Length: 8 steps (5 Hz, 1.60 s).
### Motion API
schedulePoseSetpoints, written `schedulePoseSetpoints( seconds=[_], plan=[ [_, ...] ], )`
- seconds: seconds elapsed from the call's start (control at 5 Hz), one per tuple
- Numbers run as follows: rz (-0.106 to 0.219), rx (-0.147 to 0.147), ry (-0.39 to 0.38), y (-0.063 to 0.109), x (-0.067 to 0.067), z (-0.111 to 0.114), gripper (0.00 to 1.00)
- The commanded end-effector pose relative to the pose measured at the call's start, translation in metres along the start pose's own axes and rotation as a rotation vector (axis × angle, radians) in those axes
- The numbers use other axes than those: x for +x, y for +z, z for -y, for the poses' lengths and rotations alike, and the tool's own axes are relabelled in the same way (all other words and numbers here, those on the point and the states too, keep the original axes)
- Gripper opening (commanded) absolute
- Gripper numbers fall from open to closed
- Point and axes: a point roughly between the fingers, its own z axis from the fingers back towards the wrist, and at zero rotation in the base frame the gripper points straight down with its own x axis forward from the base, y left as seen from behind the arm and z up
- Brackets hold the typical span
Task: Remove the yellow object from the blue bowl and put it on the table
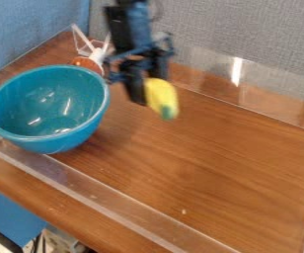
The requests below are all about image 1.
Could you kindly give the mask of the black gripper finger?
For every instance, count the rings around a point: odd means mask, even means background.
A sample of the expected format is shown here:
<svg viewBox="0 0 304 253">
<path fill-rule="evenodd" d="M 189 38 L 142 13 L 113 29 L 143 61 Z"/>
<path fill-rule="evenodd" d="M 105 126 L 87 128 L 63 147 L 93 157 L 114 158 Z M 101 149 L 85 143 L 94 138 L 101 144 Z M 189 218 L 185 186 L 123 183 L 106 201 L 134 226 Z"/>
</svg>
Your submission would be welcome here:
<svg viewBox="0 0 304 253">
<path fill-rule="evenodd" d="M 158 55 L 153 60 L 151 76 L 162 80 L 169 78 L 169 60 L 165 55 Z"/>
<path fill-rule="evenodd" d="M 127 70 L 127 80 L 125 82 L 130 100 L 145 106 L 147 104 L 145 78 L 142 71 L 137 67 Z"/>
</svg>

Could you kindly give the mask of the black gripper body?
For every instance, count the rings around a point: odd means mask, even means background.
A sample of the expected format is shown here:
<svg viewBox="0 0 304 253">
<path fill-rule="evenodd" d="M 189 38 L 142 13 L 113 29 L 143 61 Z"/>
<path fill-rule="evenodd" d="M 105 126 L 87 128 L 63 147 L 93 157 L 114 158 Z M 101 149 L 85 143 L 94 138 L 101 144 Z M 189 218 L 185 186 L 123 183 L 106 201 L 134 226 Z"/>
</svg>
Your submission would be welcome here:
<svg viewBox="0 0 304 253">
<path fill-rule="evenodd" d="M 137 67 L 142 74 L 146 72 L 153 77 L 153 60 L 158 55 L 165 55 L 167 60 L 174 56 L 173 35 L 167 32 L 155 33 L 147 45 L 114 51 L 105 57 L 106 79 L 110 83 L 126 82 L 127 70 Z"/>
</svg>

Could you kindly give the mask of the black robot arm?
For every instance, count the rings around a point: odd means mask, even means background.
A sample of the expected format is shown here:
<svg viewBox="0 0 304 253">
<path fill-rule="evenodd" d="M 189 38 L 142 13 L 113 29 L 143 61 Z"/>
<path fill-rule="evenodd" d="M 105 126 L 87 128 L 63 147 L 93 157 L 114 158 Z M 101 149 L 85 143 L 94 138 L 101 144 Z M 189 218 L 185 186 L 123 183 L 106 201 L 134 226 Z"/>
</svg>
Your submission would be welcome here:
<svg viewBox="0 0 304 253">
<path fill-rule="evenodd" d="M 105 6 L 107 28 L 115 51 L 105 58 L 107 80 L 122 82 L 130 100 L 147 104 L 143 72 L 151 78 L 167 79 L 169 59 L 174 56 L 170 33 L 153 37 L 150 0 L 115 0 Z"/>
</svg>

